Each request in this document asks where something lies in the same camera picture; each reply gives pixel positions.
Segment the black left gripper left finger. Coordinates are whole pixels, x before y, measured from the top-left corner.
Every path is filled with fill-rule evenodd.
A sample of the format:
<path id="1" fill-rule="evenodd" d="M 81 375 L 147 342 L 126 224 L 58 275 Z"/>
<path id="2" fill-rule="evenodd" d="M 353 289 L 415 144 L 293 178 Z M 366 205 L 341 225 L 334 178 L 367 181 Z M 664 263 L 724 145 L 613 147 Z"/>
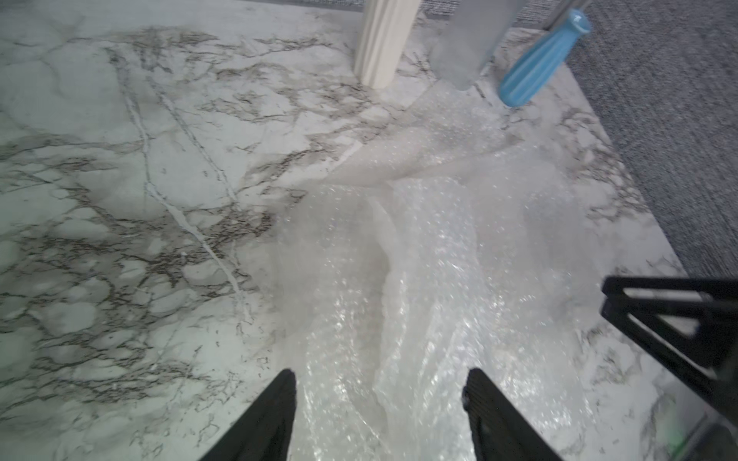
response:
<path id="1" fill-rule="evenodd" d="M 284 369 L 201 460 L 286 461 L 296 409 L 296 376 Z"/>

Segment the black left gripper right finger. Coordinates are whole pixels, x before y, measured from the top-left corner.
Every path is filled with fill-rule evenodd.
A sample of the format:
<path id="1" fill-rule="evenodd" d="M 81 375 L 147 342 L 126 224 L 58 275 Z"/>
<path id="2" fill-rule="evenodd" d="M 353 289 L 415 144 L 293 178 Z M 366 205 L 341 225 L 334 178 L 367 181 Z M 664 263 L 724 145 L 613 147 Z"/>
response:
<path id="1" fill-rule="evenodd" d="M 461 401 L 477 460 L 561 461 L 483 370 L 469 371 Z"/>

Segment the blue ribbed glass vase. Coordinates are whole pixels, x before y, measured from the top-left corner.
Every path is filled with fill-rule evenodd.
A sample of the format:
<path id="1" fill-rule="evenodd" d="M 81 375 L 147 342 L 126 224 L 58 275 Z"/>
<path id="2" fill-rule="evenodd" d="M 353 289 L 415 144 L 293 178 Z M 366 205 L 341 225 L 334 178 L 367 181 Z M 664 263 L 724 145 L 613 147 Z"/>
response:
<path id="1" fill-rule="evenodd" d="M 559 27 L 540 38 L 507 71 L 498 88 L 501 101 L 512 108 L 528 104 L 565 62 L 580 37 L 591 30 L 584 12 L 570 9 Z"/>

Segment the white ribbed ceramic vase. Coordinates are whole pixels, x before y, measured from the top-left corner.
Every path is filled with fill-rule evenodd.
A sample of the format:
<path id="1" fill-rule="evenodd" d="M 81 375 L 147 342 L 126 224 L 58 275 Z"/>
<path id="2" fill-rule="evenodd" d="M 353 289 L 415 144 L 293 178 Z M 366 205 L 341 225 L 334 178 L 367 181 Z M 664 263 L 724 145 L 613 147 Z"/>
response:
<path id="1" fill-rule="evenodd" d="M 354 72 L 363 86 L 380 90 L 394 78 L 421 0 L 364 2 Z"/>

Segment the clear glass vase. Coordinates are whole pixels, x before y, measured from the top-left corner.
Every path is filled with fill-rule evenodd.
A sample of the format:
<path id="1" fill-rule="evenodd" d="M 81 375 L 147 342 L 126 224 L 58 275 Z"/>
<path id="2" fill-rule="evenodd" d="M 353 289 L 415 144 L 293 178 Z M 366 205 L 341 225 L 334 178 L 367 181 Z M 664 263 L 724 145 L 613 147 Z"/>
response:
<path id="1" fill-rule="evenodd" d="M 528 4 L 521 0 L 461 1 L 430 54 L 430 68 L 457 90 L 468 90 Z"/>

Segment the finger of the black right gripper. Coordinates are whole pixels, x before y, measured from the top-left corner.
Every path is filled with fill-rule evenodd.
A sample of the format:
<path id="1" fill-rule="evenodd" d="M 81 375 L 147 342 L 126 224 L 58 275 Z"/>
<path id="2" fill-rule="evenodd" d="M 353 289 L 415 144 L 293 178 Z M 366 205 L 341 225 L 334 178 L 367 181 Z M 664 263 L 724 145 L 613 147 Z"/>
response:
<path id="1" fill-rule="evenodd" d="M 737 424 L 737 280 L 605 278 L 601 315 Z"/>

